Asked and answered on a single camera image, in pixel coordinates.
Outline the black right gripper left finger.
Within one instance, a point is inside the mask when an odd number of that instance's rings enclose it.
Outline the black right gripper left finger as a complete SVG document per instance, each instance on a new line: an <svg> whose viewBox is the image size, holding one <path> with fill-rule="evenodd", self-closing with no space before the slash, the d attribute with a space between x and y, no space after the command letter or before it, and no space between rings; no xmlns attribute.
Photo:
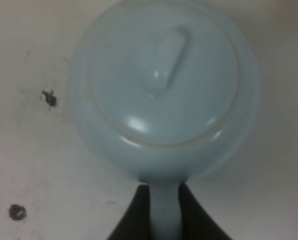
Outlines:
<svg viewBox="0 0 298 240"><path fill-rule="evenodd" d="M150 239L150 195L148 185L139 185L125 214L108 240Z"/></svg>

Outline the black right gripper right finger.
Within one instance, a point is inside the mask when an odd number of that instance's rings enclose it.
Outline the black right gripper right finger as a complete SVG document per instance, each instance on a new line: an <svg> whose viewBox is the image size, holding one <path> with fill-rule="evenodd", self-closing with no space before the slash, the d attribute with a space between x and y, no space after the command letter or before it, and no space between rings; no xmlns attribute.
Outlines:
<svg viewBox="0 0 298 240"><path fill-rule="evenodd" d="M212 219L200 205L189 187L179 187L184 240L231 240L231 237Z"/></svg>

